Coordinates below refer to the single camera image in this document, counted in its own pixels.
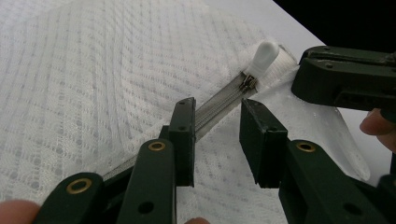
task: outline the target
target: white zipper pull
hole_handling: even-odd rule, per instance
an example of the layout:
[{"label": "white zipper pull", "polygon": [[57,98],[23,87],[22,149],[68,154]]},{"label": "white zipper pull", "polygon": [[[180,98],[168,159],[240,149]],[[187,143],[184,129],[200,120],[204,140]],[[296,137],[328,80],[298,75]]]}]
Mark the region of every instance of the white zipper pull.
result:
[{"label": "white zipper pull", "polygon": [[257,48],[250,66],[245,70],[247,76],[255,78],[262,76],[279,54],[279,45],[274,42],[264,41]]},{"label": "white zipper pull", "polygon": [[264,75],[265,71],[274,62],[279,54],[279,45],[274,42],[264,41],[257,48],[250,66],[242,72],[246,78],[239,85],[239,90],[245,92],[252,90],[257,83],[257,78]]}]

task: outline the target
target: white mesh netting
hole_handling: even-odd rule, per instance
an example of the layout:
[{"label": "white mesh netting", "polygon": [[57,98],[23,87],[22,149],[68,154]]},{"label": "white mesh netting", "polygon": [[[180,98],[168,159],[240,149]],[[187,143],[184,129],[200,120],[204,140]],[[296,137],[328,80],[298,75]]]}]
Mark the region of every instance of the white mesh netting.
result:
[{"label": "white mesh netting", "polygon": [[[67,176],[111,171],[158,135],[175,102],[203,104],[266,38],[196,0],[0,2],[0,201],[42,203]],[[295,65],[282,50],[269,77]],[[285,221],[276,191],[253,185],[238,116],[197,143],[196,188],[178,191],[179,220]]]}]

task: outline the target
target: finger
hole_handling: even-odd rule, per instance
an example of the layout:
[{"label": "finger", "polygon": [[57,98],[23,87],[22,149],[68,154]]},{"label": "finger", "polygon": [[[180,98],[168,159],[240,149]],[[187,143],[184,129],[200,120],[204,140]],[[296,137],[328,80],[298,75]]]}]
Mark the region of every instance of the finger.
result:
[{"label": "finger", "polygon": [[396,124],[384,119],[380,109],[374,109],[361,123],[361,131],[370,135],[383,135],[396,129]]},{"label": "finger", "polygon": [[31,224],[39,209],[36,203],[23,200],[0,203],[0,223]]},{"label": "finger", "polygon": [[389,148],[393,153],[396,153],[396,129],[392,132],[379,135],[376,138],[387,148]]},{"label": "finger", "polygon": [[210,224],[210,223],[202,217],[197,217],[187,221],[186,224]]}]

